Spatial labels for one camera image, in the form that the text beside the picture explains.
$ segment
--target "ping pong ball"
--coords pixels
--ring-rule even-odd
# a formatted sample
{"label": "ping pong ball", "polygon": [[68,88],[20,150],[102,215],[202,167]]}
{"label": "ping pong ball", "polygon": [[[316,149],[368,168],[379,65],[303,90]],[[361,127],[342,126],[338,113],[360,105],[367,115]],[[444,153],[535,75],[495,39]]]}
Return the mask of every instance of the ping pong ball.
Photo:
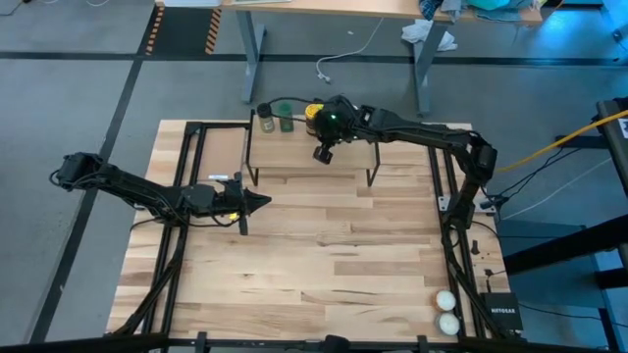
{"label": "ping pong ball", "polygon": [[442,313],[437,318],[437,325],[446,335],[456,335],[460,331],[460,321],[452,313]]}
{"label": "ping pong ball", "polygon": [[443,311],[452,310],[455,307],[455,297],[448,290],[441,290],[436,294],[436,305]]}

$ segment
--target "white cable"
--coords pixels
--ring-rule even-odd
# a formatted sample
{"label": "white cable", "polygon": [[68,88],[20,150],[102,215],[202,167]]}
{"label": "white cable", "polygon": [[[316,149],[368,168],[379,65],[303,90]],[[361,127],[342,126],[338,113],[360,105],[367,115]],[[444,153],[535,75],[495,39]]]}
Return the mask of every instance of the white cable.
{"label": "white cable", "polygon": [[351,56],[351,55],[360,54],[361,52],[366,50],[366,48],[368,48],[368,46],[371,44],[371,41],[373,41],[373,37],[375,37],[375,33],[377,33],[378,29],[380,29],[380,26],[382,25],[383,21],[384,21],[384,18],[381,18],[380,22],[377,24],[377,26],[375,26],[375,29],[373,30],[373,33],[371,33],[371,37],[369,38],[369,40],[366,42],[366,44],[364,44],[364,46],[360,50],[357,50],[357,51],[354,51],[354,52],[350,52],[350,53],[346,53],[346,54],[340,54],[340,55],[336,55],[336,56],[321,58],[319,61],[317,61],[316,62],[316,72],[318,73],[318,78],[323,79],[326,83],[331,83],[332,82],[332,78],[329,77],[329,76],[326,76],[321,71],[321,68],[320,68],[321,63],[324,62],[324,61],[330,61],[330,60],[340,59],[340,58],[344,58],[344,57]]}
{"label": "white cable", "polygon": [[103,6],[103,5],[107,4],[109,1],[111,1],[111,0],[105,0],[105,1],[101,2],[100,4],[92,4],[92,3],[89,2],[89,0],[85,0],[87,5],[89,5],[91,7],[100,7],[100,6]]}
{"label": "white cable", "polygon": [[586,171],[586,172],[584,172],[584,173],[580,174],[580,175],[579,175],[578,177],[576,177],[575,179],[573,179],[573,180],[571,180],[571,181],[567,182],[566,184],[562,185],[562,186],[561,186],[561,187],[560,187],[557,191],[553,192],[552,194],[550,194],[548,197],[544,198],[543,200],[541,200],[541,201],[537,202],[536,204],[534,204],[534,205],[532,205],[532,206],[530,206],[530,207],[528,207],[528,208],[525,208],[525,209],[523,209],[523,210],[521,210],[521,211],[519,211],[519,212],[516,212],[516,213],[514,213],[514,214],[512,214],[512,215],[510,215],[510,216],[508,216],[508,217],[502,218],[501,220],[502,220],[502,221],[505,221],[505,220],[511,219],[511,218],[513,218],[513,217],[515,217],[515,216],[521,215],[521,214],[522,214],[522,213],[524,213],[524,212],[528,212],[528,211],[532,210],[533,208],[536,208],[536,207],[541,206],[542,204],[544,204],[544,203],[548,202],[548,200],[550,200],[552,197],[554,197],[554,196],[555,196],[558,192],[560,192],[560,191],[564,190],[565,188],[567,188],[568,186],[570,186],[570,185],[571,185],[571,184],[573,184],[574,182],[576,182],[576,181],[580,180],[581,178],[583,178],[583,177],[585,177],[585,176],[589,175],[589,174],[590,174],[590,173],[592,173],[594,170],[596,170],[597,168],[599,168],[599,167],[601,167],[601,166],[605,165],[606,163],[608,163],[608,162],[610,162],[610,161],[611,161],[611,159],[610,159],[610,158],[608,158],[607,160],[605,160],[605,161],[601,162],[600,164],[596,165],[595,167],[593,167],[593,168],[589,169],[588,171]]}

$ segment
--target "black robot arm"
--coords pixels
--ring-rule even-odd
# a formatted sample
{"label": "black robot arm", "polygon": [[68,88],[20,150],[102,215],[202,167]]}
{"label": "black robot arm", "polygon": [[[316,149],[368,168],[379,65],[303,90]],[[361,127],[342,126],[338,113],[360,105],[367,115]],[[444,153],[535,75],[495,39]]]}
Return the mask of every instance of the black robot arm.
{"label": "black robot arm", "polygon": [[479,133],[451,129],[445,125],[410,122],[379,108],[353,106],[343,96],[326,101],[314,120],[321,146],[314,158],[329,164],[335,145],[354,140],[389,143],[405,141],[451,153],[465,173],[460,192],[449,202],[445,223],[457,228],[471,227],[475,205],[473,199],[493,177],[497,151]]}
{"label": "black robot arm", "polygon": [[[271,201],[270,197],[242,189],[238,178],[219,181],[225,187],[222,192],[205,184],[163,186],[104,163],[96,154],[81,152],[66,156],[63,166],[50,180],[68,191],[96,188],[108,192],[133,207],[146,208],[153,217],[173,227],[210,227],[194,225],[187,220],[188,216],[211,217],[223,227],[240,220],[242,235],[246,235],[245,217]],[[229,224],[216,219],[233,214],[237,214],[236,220]]]}

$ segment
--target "cable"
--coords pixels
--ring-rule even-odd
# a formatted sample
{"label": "cable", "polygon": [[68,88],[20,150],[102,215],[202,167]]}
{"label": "cable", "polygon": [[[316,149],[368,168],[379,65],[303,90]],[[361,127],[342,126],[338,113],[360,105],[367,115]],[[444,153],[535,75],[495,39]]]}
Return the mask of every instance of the cable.
{"label": "cable", "polygon": [[335,101],[329,100],[329,101],[320,101],[320,100],[312,100],[312,99],[304,99],[304,98],[299,98],[299,97],[278,97],[275,98],[269,102],[267,102],[267,104],[269,105],[273,105],[277,102],[283,101],[283,100],[287,100],[287,101],[294,101],[294,102],[301,102],[301,103],[305,103],[305,104],[330,104],[330,103],[334,103]]}
{"label": "cable", "polygon": [[521,180],[517,181],[514,185],[508,187],[506,190],[502,191],[500,195],[503,195],[504,192],[514,188],[516,185],[520,184],[521,182],[523,182],[523,180],[525,179],[525,182],[523,182],[523,185],[521,185],[521,187],[519,187],[519,189],[517,189],[517,191],[513,192],[510,196],[508,196],[508,198],[512,198],[515,195],[517,195],[518,193],[521,192],[521,190],[523,190],[524,187],[526,187],[526,185],[528,185],[528,183],[530,183],[530,181],[532,181],[532,179],[541,171],[551,167],[552,165],[562,161],[563,159],[571,156],[574,153],[577,153],[579,151],[582,151],[582,148],[577,148],[573,151],[569,151],[569,153],[567,153],[564,156],[558,157],[557,159],[553,160],[553,158],[557,157],[560,153],[562,153],[562,151],[564,150],[564,147],[561,147],[560,150],[558,150],[558,153],[554,154],[553,156],[549,157],[546,162],[537,170],[533,171],[532,173],[528,174],[527,176],[523,177]]}
{"label": "cable", "polygon": [[603,162],[599,163],[598,165],[596,165],[596,166],[594,166],[593,168],[589,169],[588,171],[586,171],[586,172],[582,173],[581,175],[579,175],[578,177],[574,178],[573,180],[571,180],[571,181],[567,182],[566,184],[562,185],[562,186],[561,186],[561,187],[560,187],[557,191],[553,192],[552,194],[550,194],[548,197],[544,198],[543,200],[541,200],[541,201],[537,202],[536,204],[534,204],[534,205],[532,205],[532,206],[530,206],[530,207],[528,207],[528,208],[525,208],[525,209],[523,209],[523,210],[521,210],[521,211],[519,211],[519,212],[516,212],[516,213],[514,213],[514,214],[512,214],[512,215],[510,215],[510,216],[508,216],[508,217],[505,217],[505,218],[503,218],[503,220],[504,220],[504,221],[505,221],[505,220],[509,220],[509,219],[511,219],[511,218],[513,218],[513,217],[515,217],[515,216],[521,215],[522,213],[528,212],[528,211],[530,211],[530,210],[532,210],[532,209],[534,209],[534,208],[536,208],[536,207],[541,206],[542,204],[544,204],[544,203],[546,203],[548,200],[550,200],[553,196],[555,196],[558,192],[562,191],[562,190],[563,190],[563,189],[565,189],[566,187],[570,186],[571,184],[573,184],[574,182],[576,182],[576,181],[580,180],[581,178],[583,178],[583,177],[587,176],[588,174],[592,173],[592,172],[593,172],[594,170],[596,170],[597,168],[599,168],[599,167],[601,167],[601,166],[605,165],[606,163],[608,163],[608,162],[610,162],[610,161],[611,161],[611,159],[610,159],[610,158],[608,158],[607,160],[605,160],[605,161],[603,161]]}
{"label": "cable", "polygon": [[175,208],[173,207],[173,205],[170,203],[170,201],[168,200],[168,198],[166,198],[166,196],[162,195],[162,194],[161,194],[159,191],[157,191],[157,190],[153,190],[153,189],[150,189],[150,188],[148,188],[147,190],[150,190],[150,191],[152,191],[155,195],[157,195],[157,197],[159,198],[159,200],[161,200],[161,202],[163,202],[163,203],[166,205],[166,207],[168,207],[168,208],[170,209],[170,212],[172,212],[172,214],[173,214],[173,215],[175,215],[175,217],[176,217],[176,218],[177,218],[177,219],[178,219],[178,220],[179,220],[179,221],[180,221],[183,225],[185,225],[185,226],[187,226],[187,227],[230,227],[230,226],[234,225],[234,224],[235,224],[235,223],[239,220],[239,219],[238,219],[238,220],[235,220],[235,221],[233,221],[232,223],[230,223],[230,224],[226,225],[226,224],[222,224],[222,223],[218,222],[218,220],[215,218],[215,216],[211,216],[211,217],[212,217],[212,219],[216,222],[216,224],[215,224],[215,225],[195,225],[195,224],[191,223],[190,221],[186,221],[186,220],[185,220],[185,218],[177,212],[177,209],[175,209]]}
{"label": "cable", "polygon": [[24,1],[20,0],[20,2],[18,3],[18,5],[16,5],[16,7],[13,8],[13,10],[11,10],[8,14],[0,14],[0,17],[9,17],[9,16],[13,16],[13,14],[16,13],[16,11],[18,11],[18,9],[20,8],[20,6],[22,6],[22,4],[24,4]]}
{"label": "cable", "polygon": [[161,220],[161,217],[155,217],[155,218],[150,219],[150,220],[139,221],[139,222],[137,222],[137,223],[134,223],[134,224],[131,226],[131,228],[129,228],[129,231],[133,231],[133,229],[134,229],[135,227],[137,227],[137,226],[141,226],[141,225],[144,225],[144,224],[147,224],[147,223],[151,223],[151,222],[157,222],[157,221],[159,221],[159,220]]}
{"label": "cable", "polygon": [[89,2],[89,0],[85,0],[85,2],[87,3],[87,5],[91,6],[91,7],[101,7],[103,5],[106,5],[108,2],[110,2],[111,0],[105,0],[103,2],[101,2],[100,4],[92,4]]}
{"label": "cable", "polygon": [[556,141],[555,143],[553,143],[553,144],[551,144],[551,145],[549,145],[549,146],[547,146],[547,147],[545,147],[545,148],[543,148],[543,149],[533,153],[531,156],[526,157],[526,158],[522,159],[521,161],[519,161],[519,162],[517,162],[517,163],[515,163],[513,165],[510,165],[508,167],[504,167],[504,168],[498,169],[497,172],[498,173],[505,173],[505,172],[512,171],[513,169],[518,168],[518,167],[520,167],[520,166],[522,166],[522,165],[524,165],[524,164],[534,160],[535,158],[537,158],[537,157],[539,157],[539,156],[541,156],[541,155],[551,151],[553,148],[558,147],[558,146],[564,144],[565,142],[568,142],[568,141],[574,139],[575,137],[577,137],[577,136],[579,136],[579,135],[581,135],[581,134],[583,134],[583,133],[585,133],[585,132],[587,132],[589,130],[592,130],[592,129],[598,127],[598,126],[602,126],[604,124],[608,124],[610,122],[616,121],[617,119],[624,118],[626,116],[628,116],[628,110],[625,110],[625,111],[623,111],[621,113],[617,113],[617,114],[612,115],[610,117],[604,118],[604,119],[599,120],[599,121],[597,121],[595,123],[592,123],[590,125],[584,126],[584,127],[580,128],[580,129],[572,132],[571,134],[565,136],[564,138],[561,138],[560,140]]}
{"label": "cable", "polygon": [[506,270],[503,271],[499,271],[498,273],[494,273],[493,270],[491,269],[484,269],[484,274],[487,276],[487,291],[489,293],[492,293],[492,289],[491,289],[491,277],[496,276],[496,275],[501,275],[501,274],[505,274]]}
{"label": "cable", "polygon": [[373,30],[373,33],[371,33],[371,36],[369,37],[369,40],[366,42],[366,44],[364,44],[364,46],[361,49],[356,50],[354,52],[346,53],[346,54],[340,54],[340,55],[335,55],[335,56],[319,59],[319,61],[316,62],[316,72],[318,73],[318,78],[324,80],[326,83],[331,83],[332,82],[332,78],[329,77],[329,76],[326,76],[321,71],[321,63],[324,62],[324,61],[330,61],[330,60],[340,59],[340,58],[344,58],[344,57],[351,56],[351,55],[357,55],[357,54],[360,54],[361,52],[363,52],[364,50],[366,50],[366,48],[368,48],[368,46],[371,44],[371,41],[373,41],[373,37],[375,37],[375,33],[377,33],[378,29],[380,29],[380,26],[382,25],[383,21],[384,21],[384,18],[381,18],[380,22],[375,26],[375,29]]}
{"label": "cable", "polygon": [[273,113],[272,116],[275,117],[275,118],[278,118],[278,119],[285,119],[285,120],[290,120],[290,121],[293,121],[293,122],[307,123],[307,121],[305,119],[302,119],[302,118],[283,117],[283,116],[277,115],[275,113]]}
{"label": "cable", "polygon": [[[533,307],[529,307],[525,304],[521,304],[519,303],[519,306],[522,308],[526,308],[528,310],[533,310],[533,311],[537,311],[540,313],[546,313],[546,314],[552,314],[552,315],[557,315],[557,316],[561,316],[561,317],[565,317],[565,318],[572,318],[572,319],[592,319],[592,320],[597,320],[597,321],[601,321],[602,319],[600,318],[596,318],[596,317],[589,317],[589,316],[579,316],[579,315],[567,315],[567,314],[561,314],[561,313],[556,313],[556,312],[551,312],[548,310],[543,310],[543,309],[537,309],[537,308],[533,308]],[[624,325],[624,324],[618,324],[618,323],[614,323],[614,322],[610,322],[611,324],[621,327],[621,328],[628,328],[628,325]]]}
{"label": "cable", "polygon": [[61,184],[59,182],[55,181],[55,179],[53,178],[57,173],[59,173],[59,170],[56,170],[56,171],[52,172],[50,174],[50,176],[48,176],[48,181],[50,181],[50,183],[55,185],[55,186],[61,186]]}

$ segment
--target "wooden table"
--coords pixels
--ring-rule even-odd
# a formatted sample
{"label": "wooden table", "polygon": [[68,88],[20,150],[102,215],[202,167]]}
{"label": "wooden table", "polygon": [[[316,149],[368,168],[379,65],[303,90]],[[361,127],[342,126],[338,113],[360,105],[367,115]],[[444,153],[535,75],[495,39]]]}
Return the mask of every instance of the wooden table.
{"label": "wooden table", "polygon": [[[185,121],[161,122],[148,179],[172,184],[184,126]],[[336,334],[410,342],[425,334],[430,342],[456,341],[434,325],[434,295],[448,282],[427,150],[397,142],[382,144],[381,154],[380,174],[370,188],[363,173],[351,170],[262,174],[251,189],[273,202],[249,219],[249,236],[238,235],[236,227],[191,228],[171,337],[195,338],[207,331],[225,339]],[[241,166],[242,157],[234,158]],[[461,181],[461,171],[456,174]],[[446,185],[445,168],[441,176]],[[245,182],[251,186],[249,177]],[[138,212],[135,220],[149,217]],[[494,226],[486,216],[475,221]],[[161,230],[147,224],[131,233],[108,330],[121,325],[148,291]],[[469,242],[479,243],[480,254],[472,261],[479,291],[486,290],[484,269],[504,269],[499,242],[483,227],[474,225],[468,234]],[[492,287],[508,291],[505,274],[492,277]],[[460,305],[467,334],[473,335],[462,290]],[[162,310],[157,313],[159,322]]]}
{"label": "wooden table", "polygon": [[[162,0],[155,0],[163,5]],[[259,66],[260,53],[265,34],[264,25],[253,25],[252,11],[280,13],[305,13],[326,15],[352,15],[381,18],[424,19],[418,0],[292,0],[288,3],[236,5],[233,0],[223,0],[225,10],[235,10],[240,35],[244,44],[247,66],[244,75],[242,100],[250,103]],[[538,25],[543,21],[538,10],[520,10],[522,25]],[[478,21],[473,10],[465,11],[460,21]],[[438,10],[425,42],[414,44],[414,83],[416,87],[417,112],[420,117],[429,113],[430,100],[427,73],[448,26],[453,25],[448,14]]]}
{"label": "wooden table", "polygon": [[330,170],[366,170],[367,185],[371,185],[380,167],[379,144],[355,141],[334,147],[334,158],[329,166],[324,166],[312,158],[314,149],[320,145],[316,137],[307,134],[305,124],[295,124],[294,132],[283,133],[279,122],[272,133],[262,130],[259,119],[252,120],[251,149],[248,166],[257,185],[259,170],[272,169],[315,169],[322,172]]}

